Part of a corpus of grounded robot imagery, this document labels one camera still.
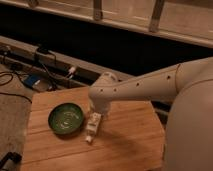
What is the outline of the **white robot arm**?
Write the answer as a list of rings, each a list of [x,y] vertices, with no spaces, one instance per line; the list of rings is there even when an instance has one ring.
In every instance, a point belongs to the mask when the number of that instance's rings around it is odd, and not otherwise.
[[[213,57],[125,81],[105,72],[89,98],[100,114],[113,101],[152,101],[166,123],[162,171],[213,171]]]

